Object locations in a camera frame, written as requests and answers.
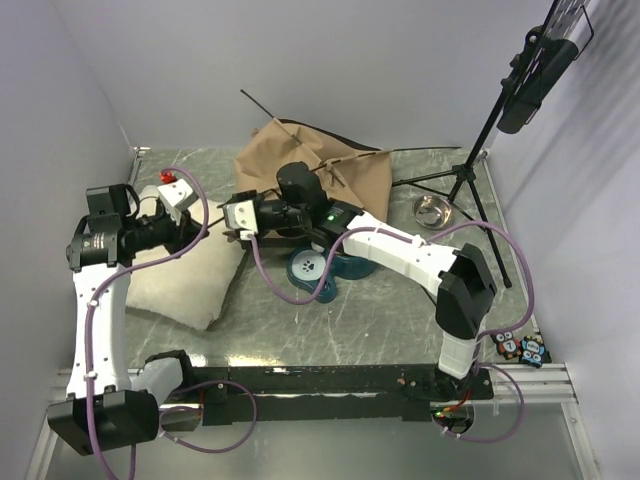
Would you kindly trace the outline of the tan fabric pet tent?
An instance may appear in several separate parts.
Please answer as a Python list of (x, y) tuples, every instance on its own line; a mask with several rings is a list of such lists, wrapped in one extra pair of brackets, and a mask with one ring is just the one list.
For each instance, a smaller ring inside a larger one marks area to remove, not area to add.
[(329, 197), (387, 219), (391, 152), (294, 120), (272, 120), (253, 134), (234, 160), (236, 189), (272, 191), (277, 188), (277, 171), (292, 162), (313, 170)]

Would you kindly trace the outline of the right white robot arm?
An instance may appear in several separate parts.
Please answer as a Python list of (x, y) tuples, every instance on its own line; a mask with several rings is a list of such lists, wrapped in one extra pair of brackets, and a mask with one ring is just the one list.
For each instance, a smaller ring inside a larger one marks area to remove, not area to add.
[(360, 207), (331, 198), (303, 162), (281, 167), (277, 183), (277, 199), (258, 195), (246, 207), (240, 222), (244, 238), (256, 241), (271, 231), (303, 233), (331, 255), (363, 258), (419, 284), (434, 296), (435, 318), (443, 332), (436, 385), (445, 397), (462, 396), (471, 386), (476, 342), (496, 293), (481, 250), (411, 236)]

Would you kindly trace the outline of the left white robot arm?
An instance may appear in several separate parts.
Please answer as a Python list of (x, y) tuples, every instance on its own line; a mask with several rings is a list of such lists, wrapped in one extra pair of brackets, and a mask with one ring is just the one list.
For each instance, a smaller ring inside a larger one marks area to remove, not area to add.
[(199, 238), (189, 207), (198, 195), (183, 179), (150, 187), (153, 215), (129, 184), (90, 188), (88, 213), (66, 257), (77, 299), (74, 363), (64, 401), (47, 410), (49, 427), (82, 456), (151, 441), (159, 408), (197, 390), (189, 356), (172, 350), (149, 357), (131, 376), (125, 355), (126, 299), (136, 255), (164, 247), (169, 259)]

